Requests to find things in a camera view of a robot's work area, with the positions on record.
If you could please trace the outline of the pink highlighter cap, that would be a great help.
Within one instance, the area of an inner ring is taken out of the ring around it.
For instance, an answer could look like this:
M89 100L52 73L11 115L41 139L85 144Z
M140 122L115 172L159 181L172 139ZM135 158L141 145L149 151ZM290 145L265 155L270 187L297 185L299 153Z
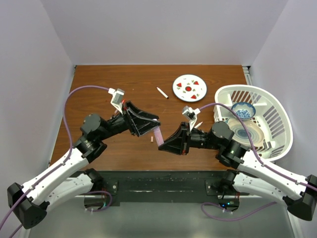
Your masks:
M161 136L160 127L156 127L156 128L154 129L154 134L155 134L155 136Z

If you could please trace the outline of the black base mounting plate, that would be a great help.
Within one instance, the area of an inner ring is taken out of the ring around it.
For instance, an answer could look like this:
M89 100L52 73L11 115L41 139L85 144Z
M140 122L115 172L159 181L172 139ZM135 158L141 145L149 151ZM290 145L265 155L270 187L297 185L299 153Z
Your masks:
M225 179L233 180L233 171L95 171L92 191L104 190L113 206L123 202L203 203L241 198Z

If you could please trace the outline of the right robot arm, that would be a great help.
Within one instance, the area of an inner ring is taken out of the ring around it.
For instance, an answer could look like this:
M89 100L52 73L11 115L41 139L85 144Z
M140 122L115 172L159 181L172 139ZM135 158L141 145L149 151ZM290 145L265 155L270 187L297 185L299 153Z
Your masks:
M317 178L287 171L261 157L256 151L234 141L233 131L225 122L216 122L209 132L190 129L182 122L178 130L164 140L159 128L154 130L160 151L187 155L190 148L217 150L216 159L229 167L220 183L227 195L235 191L266 197L286 206L299 219L311 221L317 205Z

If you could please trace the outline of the beige plate in rack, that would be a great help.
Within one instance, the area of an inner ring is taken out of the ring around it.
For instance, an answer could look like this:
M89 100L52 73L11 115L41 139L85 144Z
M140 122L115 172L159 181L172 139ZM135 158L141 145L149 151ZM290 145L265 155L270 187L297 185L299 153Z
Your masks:
M244 127L238 119L228 119L226 121L229 128L234 132L233 140L239 142L242 145L251 147L248 135L250 136L253 145L255 147L261 147L264 142L263 131L251 120L244 121L244 125L248 132L245 131Z

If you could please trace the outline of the blue white bowl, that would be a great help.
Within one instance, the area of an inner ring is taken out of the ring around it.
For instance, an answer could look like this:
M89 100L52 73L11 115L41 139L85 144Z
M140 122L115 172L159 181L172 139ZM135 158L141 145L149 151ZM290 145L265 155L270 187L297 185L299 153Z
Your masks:
M231 109L242 120L251 119L256 114L255 107L247 102L235 103Z

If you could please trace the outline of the white strawberry pattern plate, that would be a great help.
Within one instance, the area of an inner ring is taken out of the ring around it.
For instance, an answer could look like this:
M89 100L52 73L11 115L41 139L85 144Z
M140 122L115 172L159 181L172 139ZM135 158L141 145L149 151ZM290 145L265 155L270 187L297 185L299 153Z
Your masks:
M197 102L207 94L207 85L196 75L185 74L177 77L172 84L174 95L184 102Z

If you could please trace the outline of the pink highlighter pen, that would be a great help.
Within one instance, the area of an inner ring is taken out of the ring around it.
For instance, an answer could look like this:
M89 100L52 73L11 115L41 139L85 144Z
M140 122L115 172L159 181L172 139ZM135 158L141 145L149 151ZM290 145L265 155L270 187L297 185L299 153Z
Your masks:
M163 136L155 136L158 147L160 147L164 143Z

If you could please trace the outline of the white pen black tip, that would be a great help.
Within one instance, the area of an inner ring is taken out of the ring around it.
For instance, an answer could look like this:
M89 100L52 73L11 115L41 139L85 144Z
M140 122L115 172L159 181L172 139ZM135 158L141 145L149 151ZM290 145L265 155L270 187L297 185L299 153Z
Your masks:
M169 99L169 96L163 92L159 87L156 87L156 89L166 98L166 99Z

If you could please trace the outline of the white plastic dish rack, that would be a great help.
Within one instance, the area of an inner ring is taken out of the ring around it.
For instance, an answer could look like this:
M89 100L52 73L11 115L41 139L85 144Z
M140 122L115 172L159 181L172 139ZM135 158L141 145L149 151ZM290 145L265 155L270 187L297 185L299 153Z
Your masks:
M250 85L229 85L219 88L215 101L232 107L236 103L250 103L255 107L255 115L250 119L263 132L260 135L250 130L257 153L272 162L286 156L293 144L293 130L290 119L280 102L268 91Z

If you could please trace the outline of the aluminium frame rail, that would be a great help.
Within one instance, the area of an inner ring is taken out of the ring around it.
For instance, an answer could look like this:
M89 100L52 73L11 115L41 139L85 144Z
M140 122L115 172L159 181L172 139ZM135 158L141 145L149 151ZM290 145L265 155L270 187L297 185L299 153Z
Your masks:
M245 75L247 85L253 85L251 75L250 75L250 66L242 66L243 73Z

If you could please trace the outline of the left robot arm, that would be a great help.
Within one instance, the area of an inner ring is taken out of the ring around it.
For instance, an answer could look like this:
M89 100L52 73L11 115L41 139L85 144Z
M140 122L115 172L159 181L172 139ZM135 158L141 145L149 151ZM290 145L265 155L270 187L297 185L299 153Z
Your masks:
M55 206L85 193L98 194L103 179L89 169L76 178L71 175L98 158L107 145L104 140L126 130L137 137L159 128L157 115L145 112L130 101L120 103L117 114L105 120L98 114L85 117L82 135L69 150L41 174L23 183L7 188L9 213L14 213L21 226L30 229L39 224Z

